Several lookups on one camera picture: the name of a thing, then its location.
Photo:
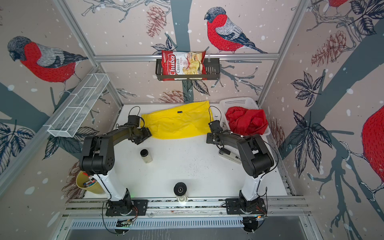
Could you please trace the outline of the yellow shorts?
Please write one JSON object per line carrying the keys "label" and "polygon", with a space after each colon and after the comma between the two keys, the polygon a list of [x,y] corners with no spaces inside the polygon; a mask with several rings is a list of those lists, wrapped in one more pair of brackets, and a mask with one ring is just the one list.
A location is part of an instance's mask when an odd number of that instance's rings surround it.
{"label": "yellow shorts", "polygon": [[210,103],[190,103],[167,110],[143,114],[142,118],[152,136],[160,140],[193,138],[209,133]]}

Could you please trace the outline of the white plastic basket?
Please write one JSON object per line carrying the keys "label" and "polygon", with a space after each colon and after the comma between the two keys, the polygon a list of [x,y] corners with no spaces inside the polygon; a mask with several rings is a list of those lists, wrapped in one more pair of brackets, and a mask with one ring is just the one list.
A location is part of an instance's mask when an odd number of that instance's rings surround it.
{"label": "white plastic basket", "polygon": [[220,101],[222,111],[226,114],[231,107],[242,107],[248,110],[260,110],[258,104],[250,97],[232,98]]}

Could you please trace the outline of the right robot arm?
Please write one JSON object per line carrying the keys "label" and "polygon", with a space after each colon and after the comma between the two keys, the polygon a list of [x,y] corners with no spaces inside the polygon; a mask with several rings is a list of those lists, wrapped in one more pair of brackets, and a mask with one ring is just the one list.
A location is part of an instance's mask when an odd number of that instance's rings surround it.
{"label": "right robot arm", "polygon": [[275,166],[267,143],[259,135],[244,137],[228,131],[208,133],[206,143],[217,146],[222,157],[243,166],[248,177],[239,193],[240,208],[246,213],[256,208],[262,197],[261,181]]}

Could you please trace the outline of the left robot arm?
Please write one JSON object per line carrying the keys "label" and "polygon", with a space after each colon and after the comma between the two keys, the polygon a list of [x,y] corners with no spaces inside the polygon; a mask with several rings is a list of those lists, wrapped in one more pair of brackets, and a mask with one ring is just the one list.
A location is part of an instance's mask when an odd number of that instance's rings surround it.
{"label": "left robot arm", "polygon": [[151,136],[148,128],[124,125],[107,134],[85,138],[80,169],[101,185],[108,197],[109,210],[121,208],[129,212],[133,208],[129,190],[123,186],[115,170],[115,145],[124,140],[139,145]]}

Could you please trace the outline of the red shorts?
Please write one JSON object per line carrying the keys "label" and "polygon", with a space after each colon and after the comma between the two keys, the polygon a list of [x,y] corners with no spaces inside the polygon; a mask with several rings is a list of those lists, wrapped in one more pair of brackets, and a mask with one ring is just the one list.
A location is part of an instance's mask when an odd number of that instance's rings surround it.
{"label": "red shorts", "polygon": [[226,119],[231,131],[238,135],[263,135],[268,128],[264,110],[231,107],[226,112]]}

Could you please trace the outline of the small black-lid jar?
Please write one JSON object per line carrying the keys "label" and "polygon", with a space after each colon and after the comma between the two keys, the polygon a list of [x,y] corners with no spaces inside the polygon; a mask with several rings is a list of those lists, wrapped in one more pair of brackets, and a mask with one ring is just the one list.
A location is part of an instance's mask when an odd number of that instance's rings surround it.
{"label": "small black-lid jar", "polygon": [[142,149],[140,151],[140,155],[146,164],[151,163],[153,161],[153,158],[147,149]]}

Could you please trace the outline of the grey stapler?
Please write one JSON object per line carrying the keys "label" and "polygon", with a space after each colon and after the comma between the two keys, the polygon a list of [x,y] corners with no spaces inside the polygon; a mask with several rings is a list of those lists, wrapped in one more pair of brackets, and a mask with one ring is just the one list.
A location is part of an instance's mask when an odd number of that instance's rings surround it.
{"label": "grey stapler", "polygon": [[242,164],[240,157],[238,155],[234,154],[233,152],[227,150],[226,148],[220,148],[219,149],[219,155],[222,158],[225,158],[225,159],[232,161],[236,164],[239,164],[239,165]]}

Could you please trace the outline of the yellow marker cup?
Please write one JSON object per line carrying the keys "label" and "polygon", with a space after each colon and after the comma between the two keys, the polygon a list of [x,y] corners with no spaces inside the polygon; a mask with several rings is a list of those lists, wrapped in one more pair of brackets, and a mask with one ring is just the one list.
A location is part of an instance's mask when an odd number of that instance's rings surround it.
{"label": "yellow marker cup", "polygon": [[76,185],[81,190],[91,192],[93,194],[104,194],[102,186],[99,182],[87,173],[80,171],[76,177]]}

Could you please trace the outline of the red chips bag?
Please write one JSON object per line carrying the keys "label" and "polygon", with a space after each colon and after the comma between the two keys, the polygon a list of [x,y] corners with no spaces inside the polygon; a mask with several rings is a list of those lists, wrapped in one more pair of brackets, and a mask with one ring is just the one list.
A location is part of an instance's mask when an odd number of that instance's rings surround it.
{"label": "red chips bag", "polygon": [[180,75],[205,75],[204,66],[206,51],[204,52],[174,52],[162,51],[162,76],[170,76],[164,81],[182,80],[176,79]]}

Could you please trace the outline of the black wall basket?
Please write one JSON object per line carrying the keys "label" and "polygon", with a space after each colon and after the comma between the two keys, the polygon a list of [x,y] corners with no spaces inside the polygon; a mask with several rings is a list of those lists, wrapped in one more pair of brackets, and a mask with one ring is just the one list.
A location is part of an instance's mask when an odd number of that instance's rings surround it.
{"label": "black wall basket", "polygon": [[221,74],[220,60],[208,59],[204,60],[205,75],[163,75],[162,60],[157,59],[155,74],[159,81],[182,81],[182,80],[218,80]]}

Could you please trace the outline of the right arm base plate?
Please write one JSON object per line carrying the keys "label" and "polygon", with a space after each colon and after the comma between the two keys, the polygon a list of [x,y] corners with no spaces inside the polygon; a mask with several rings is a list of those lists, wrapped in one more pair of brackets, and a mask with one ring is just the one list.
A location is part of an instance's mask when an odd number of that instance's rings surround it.
{"label": "right arm base plate", "polygon": [[241,198],[226,199],[222,207],[226,209],[228,215],[265,215],[267,213],[267,206],[262,198],[252,201]]}

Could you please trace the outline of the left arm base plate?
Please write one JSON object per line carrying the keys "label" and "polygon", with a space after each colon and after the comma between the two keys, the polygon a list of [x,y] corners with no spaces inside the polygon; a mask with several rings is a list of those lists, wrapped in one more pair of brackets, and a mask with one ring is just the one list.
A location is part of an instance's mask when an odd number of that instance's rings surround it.
{"label": "left arm base plate", "polygon": [[106,216],[123,217],[123,216],[145,216],[148,200],[120,200],[107,201]]}

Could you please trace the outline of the aluminium front rail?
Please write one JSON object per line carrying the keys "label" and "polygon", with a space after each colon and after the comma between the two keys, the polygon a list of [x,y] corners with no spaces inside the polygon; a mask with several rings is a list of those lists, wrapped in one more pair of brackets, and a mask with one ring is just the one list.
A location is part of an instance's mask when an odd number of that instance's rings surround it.
{"label": "aluminium front rail", "polygon": [[[148,198],[145,206],[138,206],[140,218],[192,218],[226,217],[225,197],[189,198],[180,203],[172,198]],[[266,216],[311,216],[307,201],[302,196],[267,196],[265,200]],[[106,211],[105,199],[71,200],[62,213],[63,217],[99,218]]]}

